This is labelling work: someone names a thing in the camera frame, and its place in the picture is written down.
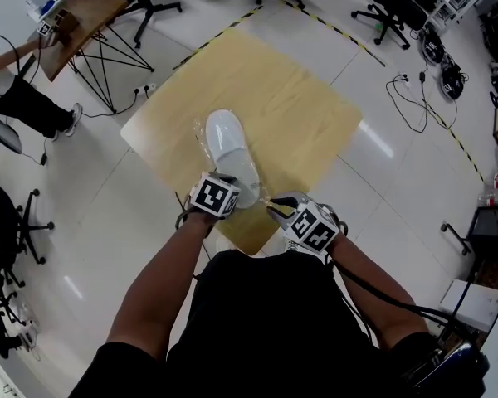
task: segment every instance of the brown wooden desk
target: brown wooden desk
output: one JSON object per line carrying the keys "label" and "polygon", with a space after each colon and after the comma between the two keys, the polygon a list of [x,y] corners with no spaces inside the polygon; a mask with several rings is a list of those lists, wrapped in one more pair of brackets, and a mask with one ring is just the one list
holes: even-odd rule
{"label": "brown wooden desk", "polygon": [[[66,9],[71,12],[79,22],[79,25],[71,32],[70,40],[63,45],[58,42],[53,47],[48,47],[42,49],[39,57],[39,51],[35,51],[35,57],[39,60],[43,72],[48,77],[48,80],[53,81],[59,73],[65,68],[66,65],[70,65],[72,70],[76,74],[80,74],[83,80],[88,84],[88,86],[93,89],[93,91],[104,101],[104,103],[113,112],[116,112],[115,107],[112,104],[112,98],[110,97],[109,85],[105,78],[105,88],[101,88],[100,82],[95,78],[95,82],[98,85],[98,90],[81,74],[81,72],[76,68],[74,63],[74,57],[77,55],[83,56],[88,64],[88,58],[101,59],[102,64],[105,61],[113,61],[119,63],[125,63],[126,65],[136,66],[138,68],[144,68],[154,71],[153,67],[149,65],[135,50],[130,46],[122,37],[120,37],[112,28],[108,27],[125,45],[134,53],[133,56],[128,55],[114,48],[113,46],[106,43],[106,39],[103,35],[99,33],[108,21],[112,20],[118,13],[128,6],[126,0],[65,0],[59,8]],[[33,32],[31,39],[37,39],[38,33]],[[86,55],[82,47],[90,40],[94,39],[102,45],[111,47],[117,50],[119,53],[127,56],[127,58],[136,62],[136,65],[129,62],[109,60],[103,57],[101,53],[101,58],[98,56]]]}
{"label": "brown wooden desk", "polygon": [[[360,112],[267,44],[233,28],[179,68],[122,129],[122,136],[181,196],[210,170],[194,123],[216,109],[241,121],[264,187],[308,192],[349,141]],[[218,229],[248,255],[278,225],[259,202]]]}

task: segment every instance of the hazard stripe tape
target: hazard stripe tape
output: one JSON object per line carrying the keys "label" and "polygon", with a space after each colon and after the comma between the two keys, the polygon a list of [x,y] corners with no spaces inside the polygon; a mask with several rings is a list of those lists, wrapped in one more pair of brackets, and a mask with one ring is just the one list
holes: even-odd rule
{"label": "hazard stripe tape", "polygon": [[363,51],[367,52],[368,55],[370,55],[374,59],[376,59],[378,61],[378,63],[385,68],[385,66],[386,66],[385,63],[378,56],[376,56],[373,53],[371,53],[371,51],[368,50],[367,47],[365,47],[365,45],[363,45],[358,40],[356,40],[355,38],[353,38],[352,36],[350,36],[349,34],[347,34],[345,31],[341,31],[338,27],[335,27],[334,25],[332,25],[331,23],[325,21],[324,19],[321,19],[320,17],[317,17],[316,15],[312,15],[311,13],[308,13],[305,9],[300,9],[297,6],[291,4],[290,2],[286,2],[285,0],[281,0],[281,2],[283,2],[288,7],[291,7],[293,9],[295,9],[295,10],[298,10],[299,12],[303,12],[305,15],[308,15],[309,17],[315,19],[316,21],[321,22],[323,25],[325,25],[326,27],[330,28],[331,30],[336,31],[338,34],[341,34],[345,38],[348,38],[356,46],[358,46],[360,49],[362,49]]}
{"label": "hazard stripe tape", "polygon": [[221,36],[226,30],[228,30],[229,28],[233,28],[235,27],[236,25],[239,25],[241,24],[243,21],[245,21],[247,18],[253,16],[256,12],[258,12],[260,9],[262,9],[263,6],[258,6],[258,7],[255,7],[253,10],[251,10],[250,12],[247,12],[245,15],[243,15],[240,19],[238,19],[237,21],[233,22],[231,25],[229,25],[227,28],[225,28],[223,31],[219,32],[216,36],[214,36],[213,38],[211,38],[210,40],[208,40],[205,44],[203,44],[201,47],[199,47],[194,53],[192,53],[192,55],[188,56],[188,57],[185,57],[182,61],[179,62],[179,64],[177,66],[175,66],[174,68],[172,68],[172,70],[176,70],[178,69],[180,66],[184,65],[186,62],[188,62],[190,59],[192,59],[194,56],[196,56],[202,49],[204,49],[206,46],[208,46],[211,42],[213,42],[214,40],[216,40],[219,36]]}
{"label": "hazard stripe tape", "polygon": [[459,144],[459,147],[461,148],[461,150],[465,153],[466,157],[468,158],[468,160],[471,162],[472,166],[474,167],[474,169],[476,170],[476,172],[478,173],[478,175],[480,176],[481,180],[483,182],[485,182],[485,179],[483,178],[483,176],[481,175],[481,172],[480,170],[478,169],[476,163],[472,160],[472,157],[471,155],[467,152],[467,150],[465,149],[465,146],[463,146],[463,143],[461,142],[461,140],[459,138],[456,137],[456,135],[454,134],[454,132],[452,131],[452,129],[447,125],[447,123],[445,122],[445,120],[443,118],[441,118],[441,115],[439,114],[435,114],[439,120],[442,122],[442,124],[445,126],[446,129],[448,129],[448,131],[450,131],[450,135],[454,138],[454,140],[456,140],[457,144]]}

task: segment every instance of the white slipper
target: white slipper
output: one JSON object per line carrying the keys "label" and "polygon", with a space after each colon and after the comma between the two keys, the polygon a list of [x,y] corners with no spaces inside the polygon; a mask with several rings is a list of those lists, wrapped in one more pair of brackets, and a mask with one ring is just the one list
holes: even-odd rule
{"label": "white slipper", "polygon": [[240,121],[230,110],[212,112],[207,119],[207,145],[217,172],[237,179],[242,190],[236,206],[248,208],[260,196],[260,178],[252,161]]}

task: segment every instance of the standing person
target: standing person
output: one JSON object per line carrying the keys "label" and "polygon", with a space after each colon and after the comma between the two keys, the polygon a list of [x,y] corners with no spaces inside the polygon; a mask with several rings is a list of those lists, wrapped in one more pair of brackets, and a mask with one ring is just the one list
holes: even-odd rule
{"label": "standing person", "polygon": [[[411,395],[399,375],[437,345],[424,320],[345,277],[350,297],[376,334],[376,348],[330,270],[316,256],[294,250],[260,259],[239,250],[217,254],[198,276],[187,326],[168,353],[173,323],[214,222],[191,212],[146,265],[71,398]],[[327,250],[375,288],[413,303],[343,234]]]}
{"label": "standing person", "polygon": [[0,115],[19,119],[51,140],[56,140],[60,132],[70,137],[83,113],[81,105],[76,103],[72,110],[64,110],[7,68],[35,51],[40,42],[29,41],[0,55]]}

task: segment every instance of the floor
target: floor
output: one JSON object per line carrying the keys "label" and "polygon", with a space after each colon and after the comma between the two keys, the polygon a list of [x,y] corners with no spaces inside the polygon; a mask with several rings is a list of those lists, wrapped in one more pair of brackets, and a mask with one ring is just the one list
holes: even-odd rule
{"label": "floor", "polygon": [[[140,54],[155,67],[153,74],[108,66],[117,109],[129,106],[134,87],[150,82],[161,85],[184,57],[256,6],[255,0],[180,1],[183,13],[161,12],[144,34]],[[349,146],[336,155],[311,195],[337,211],[349,225],[349,238],[417,303],[436,307],[452,279],[465,275],[470,262],[439,226],[449,221],[466,232],[483,183],[447,131],[429,119],[424,133],[414,133],[398,114],[385,84],[407,73],[411,86],[398,83],[397,87],[408,98],[420,101],[418,74],[425,62],[415,41],[403,51],[390,33],[381,46],[374,45],[374,23],[349,15],[365,10],[368,2],[305,0],[308,12],[364,43],[386,67],[346,37],[278,0],[265,0],[264,7],[238,27],[298,61],[361,109],[364,119]],[[139,19],[138,14],[121,18],[114,28],[130,39]],[[110,32],[107,37],[119,46]],[[488,97],[490,57],[475,14],[470,11],[442,41],[470,77],[457,101],[453,131],[488,178],[496,165]],[[97,45],[87,50],[95,54]],[[94,71],[99,68],[93,65]],[[442,97],[437,73],[436,67],[428,67],[424,92],[449,123],[456,107]],[[87,114],[107,113],[69,69],[53,83],[38,72],[34,84],[62,107],[79,101]],[[173,233],[179,214],[170,188],[120,137],[122,125],[144,100],[139,96],[132,109],[113,118],[83,117],[72,138],[46,142],[49,159],[45,167],[0,146],[0,186],[17,204],[24,204],[34,187],[40,189],[34,218],[56,224],[53,232],[35,236],[47,264],[37,266],[28,255],[19,258],[16,271],[27,283],[21,291],[23,307],[40,324],[40,361],[29,354],[22,358],[57,398],[68,395],[90,363],[130,282]],[[425,118],[420,108],[404,103],[398,101],[408,122],[422,126]],[[17,121],[12,125],[21,136],[24,152],[38,160],[44,146],[41,136]],[[216,237],[212,233],[206,243],[212,255]],[[276,235],[262,251],[273,255],[282,247]],[[207,262],[202,252],[196,271]],[[172,342],[183,330],[185,311],[188,302],[176,322]]]}

